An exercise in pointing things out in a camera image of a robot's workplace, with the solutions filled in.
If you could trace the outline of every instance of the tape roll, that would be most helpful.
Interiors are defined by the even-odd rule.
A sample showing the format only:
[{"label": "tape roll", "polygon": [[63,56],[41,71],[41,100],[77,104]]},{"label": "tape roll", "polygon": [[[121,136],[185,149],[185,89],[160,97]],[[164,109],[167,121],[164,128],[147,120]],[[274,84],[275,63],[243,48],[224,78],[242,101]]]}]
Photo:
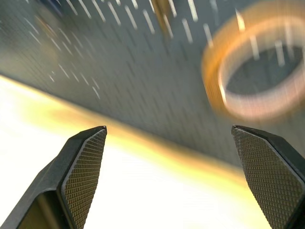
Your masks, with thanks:
[{"label": "tape roll", "polygon": [[214,110],[239,120],[262,122],[300,107],[305,100],[304,61],[280,84],[255,95],[234,94],[226,86],[255,52],[282,44],[303,49],[304,12],[305,5],[298,1],[263,1],[229,20],[217,32],[202,59],[203,82]]}]

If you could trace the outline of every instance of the gray pegboard wall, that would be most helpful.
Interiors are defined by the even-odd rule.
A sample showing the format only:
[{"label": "gray pegboard wall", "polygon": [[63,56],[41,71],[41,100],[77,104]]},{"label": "gray pegboard wall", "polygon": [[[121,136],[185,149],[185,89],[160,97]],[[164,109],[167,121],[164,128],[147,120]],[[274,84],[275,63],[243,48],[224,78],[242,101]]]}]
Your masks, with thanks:
[{"label": "gray pegboard wall", "polygon": [[[203,25],[213,35],[253,2],[194,0],[196,20],[191,0],[174,0],[173,37],[164,39],[149,0],[63,0],[56,38],[37,24],[35,0],[1,0],[0,73],[240,166],[230,130],[244,124],[215,115],[204,90]],[[303,154],[304,117],[255,127]]]}]

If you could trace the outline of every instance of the pegboard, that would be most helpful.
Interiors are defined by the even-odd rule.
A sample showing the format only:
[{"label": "pegboard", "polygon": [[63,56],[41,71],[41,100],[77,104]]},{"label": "pegboard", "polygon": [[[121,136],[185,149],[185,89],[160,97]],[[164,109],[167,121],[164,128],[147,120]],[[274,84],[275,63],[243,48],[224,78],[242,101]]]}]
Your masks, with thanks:
[{"label": "pegboard", "polygon": [[[230,130],[250,124],[214,114],[200,65],[209,33],[253,2],[174,0],[165,38],[149,0],[61,1],[57,37],[37,24],[35,0],[1,0],[0,73],[240,166]],[[304,117],[254,127],[302,154]]]}]

